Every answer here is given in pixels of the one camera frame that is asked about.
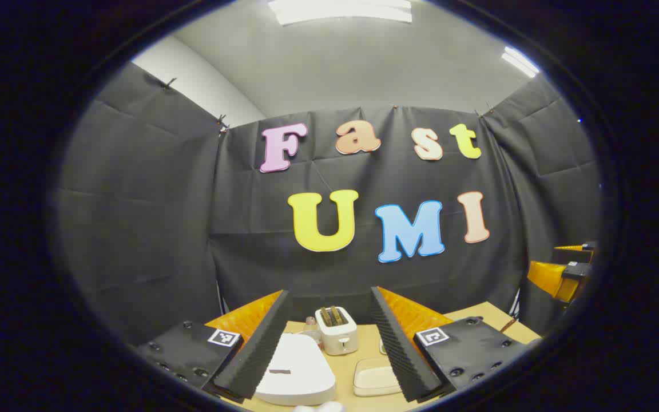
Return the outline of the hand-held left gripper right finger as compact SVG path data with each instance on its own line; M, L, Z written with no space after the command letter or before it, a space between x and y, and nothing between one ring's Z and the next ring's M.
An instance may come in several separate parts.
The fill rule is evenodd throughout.
M444 397L489 380L541 337L491 303L442 315L382 287L370 313L407 401Z

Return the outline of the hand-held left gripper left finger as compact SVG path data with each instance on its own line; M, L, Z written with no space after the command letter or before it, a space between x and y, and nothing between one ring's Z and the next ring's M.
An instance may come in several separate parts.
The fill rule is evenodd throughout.
M266 373L290 306L290 293L279 290L206 323L181 321L137 350L176 380L241 403Z

